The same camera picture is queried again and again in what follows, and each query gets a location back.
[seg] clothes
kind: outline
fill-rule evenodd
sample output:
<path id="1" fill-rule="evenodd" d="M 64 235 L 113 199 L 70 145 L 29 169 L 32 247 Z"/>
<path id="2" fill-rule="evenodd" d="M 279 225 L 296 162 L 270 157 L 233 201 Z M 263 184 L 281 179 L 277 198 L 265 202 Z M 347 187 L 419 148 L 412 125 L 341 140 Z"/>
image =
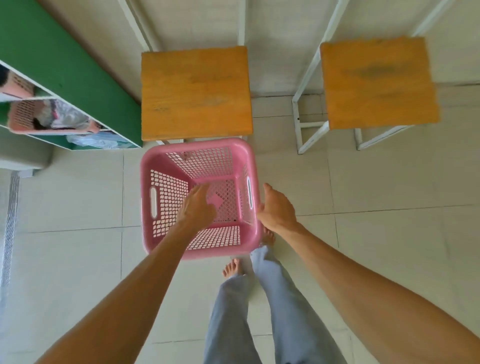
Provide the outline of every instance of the clothes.
<path id="1" fill-rule="evenodd" d="M 327 328 L 268 246 L 250 257 L 272 314 L 276 364 L 346 364 Z M 234 275 L 218 292 L 204 364 L 261 364 L 247 324 L 249 277 Z"/>

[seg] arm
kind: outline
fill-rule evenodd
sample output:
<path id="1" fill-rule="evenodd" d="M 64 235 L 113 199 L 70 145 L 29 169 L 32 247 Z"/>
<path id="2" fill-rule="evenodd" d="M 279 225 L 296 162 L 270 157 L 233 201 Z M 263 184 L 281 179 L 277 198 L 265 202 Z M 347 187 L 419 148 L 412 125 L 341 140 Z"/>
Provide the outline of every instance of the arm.
<path id="1" fill-rule="evenodd" d="M 185 249 L 215 218 L 207 190 L 199 185 L 190 191 L 177 223 L 151 254 L 36 364 L 135 362 Z"/>
<path id="2" fill-rule="evenodd" d="M 297 222 L 265 184 L 257 214 L 303 259 L 362 343 L 381 363 L 480 363 L 480 339 L 429 301 L 341 254 Z"/>

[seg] hand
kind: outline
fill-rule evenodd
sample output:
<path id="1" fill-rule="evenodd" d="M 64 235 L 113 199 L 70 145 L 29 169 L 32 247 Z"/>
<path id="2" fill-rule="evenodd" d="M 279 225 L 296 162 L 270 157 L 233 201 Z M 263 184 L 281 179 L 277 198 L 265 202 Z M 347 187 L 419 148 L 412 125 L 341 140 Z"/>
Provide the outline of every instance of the hand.
<path id="1" fill-rule="evenodd" d="M 265 204 L 259 206 L 257 218 L 271 231 L 280 233 L 297 227 L 295 209 L 288 198 L 281 192 L 274 190 L 268 183 L 264 183 Z"/>
<path id="2" fill-rule="evenodd" d="M 216 209 L 214 205 L 207 204 L 209 187 L 209 183 L 198 184 L 188 192 L 177 213 L 177 224 L 185 224 L 186 228 L 199 232 L 213 222 Z"/>

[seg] person's left hand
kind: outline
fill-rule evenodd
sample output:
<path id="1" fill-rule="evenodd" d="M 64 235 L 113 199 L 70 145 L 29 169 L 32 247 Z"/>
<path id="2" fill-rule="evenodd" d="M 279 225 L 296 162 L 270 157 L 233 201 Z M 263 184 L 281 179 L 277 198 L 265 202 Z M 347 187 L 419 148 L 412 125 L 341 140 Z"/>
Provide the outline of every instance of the person's left hand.
<path id="1" fill-rule="evenodd" d="M 209 183 L 199 184 L 188 192 L 187 197 L 177 213 L 177 224 L 185 224 L 198 232 L 208 227 L 216 217 L 216 209 L 212 204 L 207 204 L 206 196 Z"/>

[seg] foot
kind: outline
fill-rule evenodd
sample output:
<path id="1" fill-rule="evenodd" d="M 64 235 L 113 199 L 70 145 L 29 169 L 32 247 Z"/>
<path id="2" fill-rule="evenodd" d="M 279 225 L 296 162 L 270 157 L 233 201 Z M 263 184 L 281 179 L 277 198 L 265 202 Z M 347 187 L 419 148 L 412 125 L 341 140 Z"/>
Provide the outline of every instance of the foot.
<path id="1" fill-rule="evenodd" d="M 273 234 L 273 231 L 267 229 L 264 226 L 263 232 L 262 232 L 262 243 L 261 245 L 268 245 L 268 246 L 273 246 L 275 244 L 275 234 Z"/>
<path id="2" fill-rule="evenodd" d="M 225 266 L 222 274 L 225 278 L 230 278 L 234 274 L 243 274 L 240 267 L 240 259 L 232 259 L 232 261 Z"/>

